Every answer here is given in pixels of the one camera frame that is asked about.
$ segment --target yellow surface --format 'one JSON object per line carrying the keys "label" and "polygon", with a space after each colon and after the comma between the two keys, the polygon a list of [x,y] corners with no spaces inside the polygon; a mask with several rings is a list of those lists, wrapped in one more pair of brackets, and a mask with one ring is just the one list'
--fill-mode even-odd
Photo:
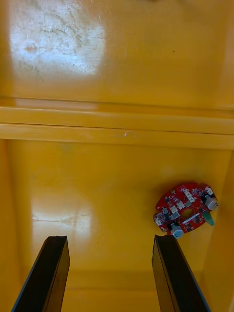
{"label": "yellow surface", "polygon": [[1,94],[233,108],[233,1],[2,0]]}
{"label": "yellow surface", "polygon": [[234,311],[234,2],[0,2],[1,309],[67,235],[63,311],[159,311],[155,203],[211,185],[179,243],[212,312]]}

